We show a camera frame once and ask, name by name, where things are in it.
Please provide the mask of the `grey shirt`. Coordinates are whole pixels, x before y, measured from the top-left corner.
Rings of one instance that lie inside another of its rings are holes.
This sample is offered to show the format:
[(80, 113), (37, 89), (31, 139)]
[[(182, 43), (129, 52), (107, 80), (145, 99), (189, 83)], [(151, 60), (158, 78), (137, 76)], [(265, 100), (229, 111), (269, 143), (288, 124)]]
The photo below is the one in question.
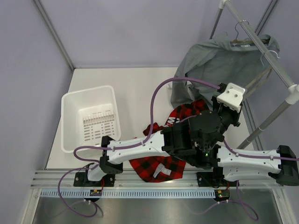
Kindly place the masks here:
[[(269, 40), (268, 50), (280, 52), (277, 40), (270, 35), (259, 36), (262, 40)], [(262, 72), (260, 61), (261, 52), (253, 46), (231, 46), (227, 33), (214, 36), (212, 39), (191, 46), (180, 63), (174, 77), (190, 77), (219, 85), (220, 83), (234, 83), (246, 89), (259, 73)], [(208, 86), (187, 81), (172, 82), (171, 105), (191, 103), (193, 100), (203, 99), (212, 106), (212, 96), (216, 90)]]

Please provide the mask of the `hanger of grey shirt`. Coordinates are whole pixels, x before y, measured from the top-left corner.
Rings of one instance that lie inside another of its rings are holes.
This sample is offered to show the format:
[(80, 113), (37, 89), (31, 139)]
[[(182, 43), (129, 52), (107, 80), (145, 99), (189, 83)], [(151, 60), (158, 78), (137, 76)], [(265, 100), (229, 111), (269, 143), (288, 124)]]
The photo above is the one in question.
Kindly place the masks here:
[(231, 46), (243, 46), (243, 45), (245, 45), (245, 46), (247, 46), (247, 45), (249, 45), (249, 46), (253, 46), (253, 45), (255, 45), (255, 43), (251, 40), (251, 39), (244, 39), (244, 40), (238, 40), (238, 36), (239, 36), (239, 32), (238, 32), (238, 30), (237, 30), (237, 25), (239, 25), (239, 24), (241, 24), (242, 22), (246, 22), (249, 26), (251, 25), (248, 21), (246, 21), (246, 20), (241, 20), (241, 21), (239, 21), (239, 22), (237, 22), (236, 23), (236, 25), (235, 25), (235, 31), (236, 31), (236, 33), (237, 33), (237, 35), (236, 35), (236, 37), (235, 37), (235, 39), (234, 40), (232, 40), (232, 41), (230, 41), (229, 43), (230, 43), (230, 45)]

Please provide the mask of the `red black plaid shirt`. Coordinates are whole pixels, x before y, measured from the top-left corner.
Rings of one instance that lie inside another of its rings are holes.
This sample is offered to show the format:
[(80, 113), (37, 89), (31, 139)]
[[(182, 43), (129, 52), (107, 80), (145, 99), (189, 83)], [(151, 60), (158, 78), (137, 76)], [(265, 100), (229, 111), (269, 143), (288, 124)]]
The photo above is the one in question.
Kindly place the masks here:
[[(199, 115), (208, 109), (208, 105), (202, 99), (179, 105), (169, 114), (164, 125), (159, 125), (155, 122), (152, 132), (159, 132), (183, 119)], [(170, 156), (164, 151), (155, 156), (131, 159), (129, 163), (140, 179), (144, 182), (152, 183), (181, 179), (186, 165), (185, 161)]]

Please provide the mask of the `hanger of plaid shirt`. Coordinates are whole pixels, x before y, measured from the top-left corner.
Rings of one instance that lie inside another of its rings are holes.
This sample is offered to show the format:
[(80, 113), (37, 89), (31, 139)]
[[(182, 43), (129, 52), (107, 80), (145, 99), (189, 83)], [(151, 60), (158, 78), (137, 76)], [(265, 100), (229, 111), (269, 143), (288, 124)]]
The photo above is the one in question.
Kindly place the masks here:
[(259, 73), (248, 85), (246, 85), (247, 92), (243, 99), (249, 98), (257, 89), (263, 86), (266, 83), (272, 73), (272, 66), (268, 63), (267, 66), (263, 63), (263, 58), (265, 57), (265, 53), (262, 53), (260, 57), (260, 61), (262, 64), (262, 72)]

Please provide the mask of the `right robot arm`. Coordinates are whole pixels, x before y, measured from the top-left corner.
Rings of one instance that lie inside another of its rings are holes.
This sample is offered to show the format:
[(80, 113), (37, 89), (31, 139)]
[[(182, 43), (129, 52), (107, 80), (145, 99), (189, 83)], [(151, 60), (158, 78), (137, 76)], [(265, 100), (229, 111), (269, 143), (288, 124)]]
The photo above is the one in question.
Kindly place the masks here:
[(216, 185), (223, 185), (226, 181), (275, 180), (280, 185), (298, 186), (298, 161), (291, 148), (285, 145), (268, 151), (228, 149), (216, 145), (208, 153), (199, 150), (187, 159), (191, 166), (212, 169), (211, 178)]

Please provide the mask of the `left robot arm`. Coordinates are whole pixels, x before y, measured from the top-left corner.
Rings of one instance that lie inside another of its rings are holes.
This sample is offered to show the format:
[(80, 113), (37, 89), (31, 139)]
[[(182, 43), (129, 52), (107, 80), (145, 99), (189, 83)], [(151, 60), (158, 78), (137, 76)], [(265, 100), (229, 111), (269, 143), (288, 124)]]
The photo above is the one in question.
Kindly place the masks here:
[(107, 174), (120, 174), (125, 161), (145, 182), (179, 179), (186, 164), (203, 169), (215, 167), (215, 145), (224, 141), (229, 126), (239, 125), (242, 99), (239, 94), (214, 96), (212, 109), (202, 99), (179, 105), (165, 125), (149, 125), (144, 138), (115, 141), (104, 137), (100, 162), (90, 166), (84, 181), (95, 186)]

